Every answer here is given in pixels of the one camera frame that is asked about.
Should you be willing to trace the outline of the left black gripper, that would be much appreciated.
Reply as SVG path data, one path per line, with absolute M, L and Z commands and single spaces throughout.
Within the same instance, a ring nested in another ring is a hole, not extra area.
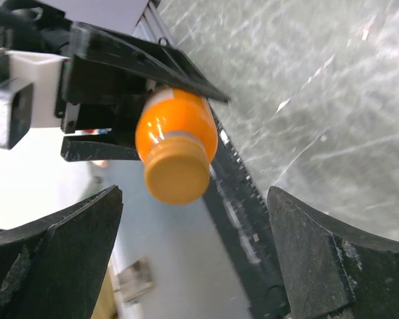
M 134 132 L 148 94 L 147 81 L 229 102 L 180 50 L 130 35 L 75 22 L 63 66 L 61 129 L 110 129 L 111 134 L 65 136 L 68 162 L 139 160 Z

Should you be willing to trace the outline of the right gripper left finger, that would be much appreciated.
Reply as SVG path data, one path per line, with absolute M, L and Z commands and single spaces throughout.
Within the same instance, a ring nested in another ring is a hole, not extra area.
M 0 318 L 90 318 L 122 216 L 112 185 L 36 221 L 0 229 Z

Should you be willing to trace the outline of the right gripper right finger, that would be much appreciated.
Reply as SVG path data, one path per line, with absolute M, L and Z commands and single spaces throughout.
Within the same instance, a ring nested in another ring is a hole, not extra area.
M 399 242 L 278 188 L 269 218 L 293 318 L 399 318 Z

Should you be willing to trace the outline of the orange bottle with barcode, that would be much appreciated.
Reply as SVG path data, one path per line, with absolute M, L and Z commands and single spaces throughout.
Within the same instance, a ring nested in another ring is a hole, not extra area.
M 147 99 L 137 123 L 135 145 L 144 161 L 152 146 L 170 133 L 186 133 L 202 143 L 212 161 L 217 151 L 217 128 L 207 100 L 190 92 L 165 86 Z

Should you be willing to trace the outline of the orange bottle cap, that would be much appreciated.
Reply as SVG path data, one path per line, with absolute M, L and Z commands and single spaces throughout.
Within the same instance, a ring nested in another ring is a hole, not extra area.
M 170 205 L 200 198 L 209 185 L 209 162 L 202 145 L 187 136 L 170 136 L 154 145 L 144 160 L 151 195 Z

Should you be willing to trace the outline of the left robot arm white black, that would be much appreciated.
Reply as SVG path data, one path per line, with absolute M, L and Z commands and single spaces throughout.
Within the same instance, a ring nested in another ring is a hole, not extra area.
M 127 35 L 71 21 L 40 1 L 0 1 L 0 148 L 32 128 L 59 128 L 66 161 L 142 160 L 178 134 L 212 161 L 219 138 L 209 101 L 226 103 L 166 34 L 147 4 Z

